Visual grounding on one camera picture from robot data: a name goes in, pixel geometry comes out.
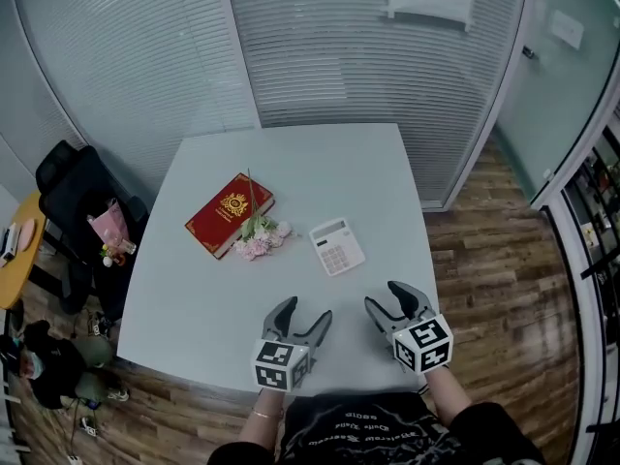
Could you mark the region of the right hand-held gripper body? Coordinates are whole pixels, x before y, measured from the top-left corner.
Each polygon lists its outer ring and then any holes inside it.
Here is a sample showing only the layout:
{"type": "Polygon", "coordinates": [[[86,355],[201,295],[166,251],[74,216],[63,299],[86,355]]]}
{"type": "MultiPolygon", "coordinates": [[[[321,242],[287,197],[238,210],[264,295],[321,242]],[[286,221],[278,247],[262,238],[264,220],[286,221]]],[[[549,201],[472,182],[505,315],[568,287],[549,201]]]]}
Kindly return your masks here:
{"type": "Polygon", "coordinates": [[[451,362],[453,335],[443,315],[436,315],[392,334],[394,358],[416,374],[451,362]]]}

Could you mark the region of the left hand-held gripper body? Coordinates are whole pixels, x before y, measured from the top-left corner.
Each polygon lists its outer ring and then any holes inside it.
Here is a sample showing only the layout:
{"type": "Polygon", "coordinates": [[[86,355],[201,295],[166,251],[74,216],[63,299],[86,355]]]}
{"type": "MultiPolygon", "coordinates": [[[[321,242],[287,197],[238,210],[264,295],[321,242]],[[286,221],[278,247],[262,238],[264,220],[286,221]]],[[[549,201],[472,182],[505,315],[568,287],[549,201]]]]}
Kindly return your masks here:
{"type": "Polygon", "coordinates": [[[268,330],[254,347],[252,376],[260,388],[281,392],[299,389],[311,373],[318,346],[316,334],[285,338],[268,330]]]}

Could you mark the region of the white calculator with pink keys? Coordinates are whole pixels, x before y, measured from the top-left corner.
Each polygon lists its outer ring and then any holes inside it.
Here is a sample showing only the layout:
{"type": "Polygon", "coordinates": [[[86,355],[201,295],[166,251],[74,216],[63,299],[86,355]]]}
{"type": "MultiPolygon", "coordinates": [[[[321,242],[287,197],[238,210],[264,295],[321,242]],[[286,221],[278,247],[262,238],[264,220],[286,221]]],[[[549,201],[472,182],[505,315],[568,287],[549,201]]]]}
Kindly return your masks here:
{"type": "Polygon", "coordinates": [[[324,222],[310,231],[309,237],[329,277],[365,262],[365,255],[345,218],[324,222]]]}

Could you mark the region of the person's left forearm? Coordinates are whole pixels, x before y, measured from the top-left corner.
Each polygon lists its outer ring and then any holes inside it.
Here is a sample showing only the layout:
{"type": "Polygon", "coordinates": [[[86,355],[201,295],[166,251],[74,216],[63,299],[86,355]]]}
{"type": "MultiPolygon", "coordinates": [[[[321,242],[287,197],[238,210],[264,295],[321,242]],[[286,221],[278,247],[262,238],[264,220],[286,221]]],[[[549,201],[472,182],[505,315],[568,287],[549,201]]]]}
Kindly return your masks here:
{"type": "Polygon", "coordinates": [[[280,421],[284,412],[286,393],[263,388],[244,423],[237,441],[252,443],[274,451],[280,421]]]}

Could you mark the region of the person's right forearm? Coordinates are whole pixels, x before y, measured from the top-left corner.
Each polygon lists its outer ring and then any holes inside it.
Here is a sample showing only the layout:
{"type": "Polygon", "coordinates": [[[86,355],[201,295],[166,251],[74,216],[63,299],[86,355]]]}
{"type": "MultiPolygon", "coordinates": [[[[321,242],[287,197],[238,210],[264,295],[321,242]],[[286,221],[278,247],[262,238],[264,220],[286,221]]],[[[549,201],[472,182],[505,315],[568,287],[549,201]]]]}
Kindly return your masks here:
{"type": "Polygon", "coordinates": [[[473,405],[472,399],[446,366],[430,370],[424,377],[443,426],[450,427],[459,414],[473,405]]]}

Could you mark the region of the white square table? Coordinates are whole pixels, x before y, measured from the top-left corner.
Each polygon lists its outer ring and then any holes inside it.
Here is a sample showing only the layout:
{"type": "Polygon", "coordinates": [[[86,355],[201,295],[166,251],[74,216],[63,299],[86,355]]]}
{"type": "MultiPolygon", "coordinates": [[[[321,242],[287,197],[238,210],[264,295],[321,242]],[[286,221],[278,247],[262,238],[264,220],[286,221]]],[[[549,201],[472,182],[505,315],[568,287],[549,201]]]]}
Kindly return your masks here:
{"type": "Polygon", "coordinates": [[[392,316],[388,281],[438,299],[427,232],[404,143],[393,124],[282,127],[181,142],[153,206],[127,292],[118,353],[139,365],[205,385],[253,391],[252,354],[264,318],[297,297],[291,329],[327,310],[333,321],[300,388],[418,389],[369,318],[369,296],[392,316]],[[247,261],[212,257],[185,224],[237,174],[251,172],[275,204],[269,216],[296,236],[247,261]],[[345,218],[365,262],[329,277],[309,232],[345,218]]]}

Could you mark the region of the pink flower bunch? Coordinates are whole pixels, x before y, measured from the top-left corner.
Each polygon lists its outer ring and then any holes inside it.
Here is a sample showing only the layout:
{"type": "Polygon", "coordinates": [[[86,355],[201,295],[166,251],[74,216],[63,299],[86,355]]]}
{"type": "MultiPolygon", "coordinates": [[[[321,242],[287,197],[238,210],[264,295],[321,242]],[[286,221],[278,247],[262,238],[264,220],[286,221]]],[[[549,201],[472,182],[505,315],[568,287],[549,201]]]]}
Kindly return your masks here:
{"type": "Polygon", "coordinates": [[[251,172],[247,171],[248,186],[251,197],[251,214],[241,226],[241,236],[233,245],[237,255],[247,261],[269,255],[275,248],[281,247],[287,238],[296,236],[293,227],[286,221],[275,221],[264,216],[259,210],[254,192],[251,172]]]}

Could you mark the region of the red hardcover book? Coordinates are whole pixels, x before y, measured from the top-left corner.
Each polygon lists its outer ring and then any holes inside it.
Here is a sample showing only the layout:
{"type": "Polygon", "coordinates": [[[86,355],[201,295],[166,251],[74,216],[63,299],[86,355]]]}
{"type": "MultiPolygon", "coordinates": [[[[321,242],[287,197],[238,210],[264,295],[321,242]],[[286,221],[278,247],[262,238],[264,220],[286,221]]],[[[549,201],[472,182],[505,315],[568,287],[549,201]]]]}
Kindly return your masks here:
{"type": "Polygon", "coordinates": [[[240,172],[186,224],[185,229],[216,260],[241,238],[242,225],[273,205],[273,194],[240,172]]]}

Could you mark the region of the black metal railing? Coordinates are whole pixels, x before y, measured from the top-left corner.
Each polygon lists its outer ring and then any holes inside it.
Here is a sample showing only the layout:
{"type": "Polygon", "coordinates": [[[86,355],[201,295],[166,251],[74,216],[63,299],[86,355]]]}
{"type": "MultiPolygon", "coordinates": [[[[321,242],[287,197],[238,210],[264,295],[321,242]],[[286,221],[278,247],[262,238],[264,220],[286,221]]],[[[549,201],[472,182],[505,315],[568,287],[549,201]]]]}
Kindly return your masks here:
{"type": "Polygon", "coordinates": [[[567,267],[579,352],[570,465],[620,465],[620,109],[544,206],[567,267]]]}

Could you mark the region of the black office chair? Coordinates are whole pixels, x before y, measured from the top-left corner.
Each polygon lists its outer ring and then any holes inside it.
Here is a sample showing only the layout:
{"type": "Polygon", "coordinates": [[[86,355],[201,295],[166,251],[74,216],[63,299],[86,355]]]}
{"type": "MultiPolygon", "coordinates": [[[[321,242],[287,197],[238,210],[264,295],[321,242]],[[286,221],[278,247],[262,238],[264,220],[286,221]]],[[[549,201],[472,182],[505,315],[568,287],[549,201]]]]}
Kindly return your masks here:
{"type": "Polygon", "coordinates": [[[41,193],[39,208],[61,231],[57,242],[61,253],[87,273],[104,318],[111,323],[120,320],[136,257],[128,257],[121,266],[104,266],[103,241],[87,218],[101,215],[108,201],[117,201],[129,240],[139,245],[149,217],[145,204],[122,189],[92,146],[75,149],[59,141],[37,167],[35,178],[41,193]]]}

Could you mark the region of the round wooden table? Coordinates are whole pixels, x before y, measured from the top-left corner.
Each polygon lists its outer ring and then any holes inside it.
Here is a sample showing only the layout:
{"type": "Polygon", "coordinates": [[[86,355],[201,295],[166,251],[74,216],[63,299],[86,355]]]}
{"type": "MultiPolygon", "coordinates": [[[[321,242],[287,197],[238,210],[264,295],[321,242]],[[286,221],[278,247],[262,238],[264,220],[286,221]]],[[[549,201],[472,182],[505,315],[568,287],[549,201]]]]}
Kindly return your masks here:
{"type": "Polygon", "coordinates": [[[29,246],[23,252],[18,251],[12,261],[0,267],[0,309],[10,310],[20,299],[39,254],[47,223],[47,217],[39,208],[40,197],[38,190],[31,193],[11,219],[11,223],[20,226],[28,220],[34,220],[36,226],[29,246]]]}

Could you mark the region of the pink plate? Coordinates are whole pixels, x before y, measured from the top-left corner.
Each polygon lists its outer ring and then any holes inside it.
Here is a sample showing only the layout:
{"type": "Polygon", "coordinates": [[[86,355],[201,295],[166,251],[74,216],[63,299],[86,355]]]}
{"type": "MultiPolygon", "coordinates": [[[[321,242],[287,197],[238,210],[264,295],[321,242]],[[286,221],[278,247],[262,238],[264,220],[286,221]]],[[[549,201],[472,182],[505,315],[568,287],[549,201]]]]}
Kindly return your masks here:
{"type": "Polygon", "coordinates": [[[35,218],[29,218],[20,226],[20,233],[17,240],[17,250],[22,253],[26,251],[34,239],[37,230],[37,221],[35,218]]]}

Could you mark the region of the white device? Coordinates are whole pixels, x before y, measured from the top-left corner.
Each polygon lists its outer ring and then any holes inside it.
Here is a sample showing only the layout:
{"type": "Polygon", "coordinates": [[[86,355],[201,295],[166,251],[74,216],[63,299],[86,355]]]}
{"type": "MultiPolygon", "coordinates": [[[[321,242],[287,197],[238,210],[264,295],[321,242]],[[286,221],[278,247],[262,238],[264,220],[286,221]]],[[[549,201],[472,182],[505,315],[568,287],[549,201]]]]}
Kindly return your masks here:
{"type": "Polygon", "coordinates": [[[12,223],[5,229],[2,243],[0,244],[0,268],[4,267],[16,257],[18,242],[18,228],[16,223],[12,223]]]}

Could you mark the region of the small paper on glass door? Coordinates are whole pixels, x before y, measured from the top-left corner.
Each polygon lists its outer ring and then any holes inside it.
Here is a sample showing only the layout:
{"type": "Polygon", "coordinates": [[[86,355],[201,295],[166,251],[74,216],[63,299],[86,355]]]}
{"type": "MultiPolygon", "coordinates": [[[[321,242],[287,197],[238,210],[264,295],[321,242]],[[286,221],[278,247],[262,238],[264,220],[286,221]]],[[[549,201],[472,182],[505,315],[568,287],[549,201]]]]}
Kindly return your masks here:
{"type": "Polygon", "coordinates": [[[578,20],[555,10],[550,19],[550,32],[575,50],[580,49],[584,26],[578,20]]]}

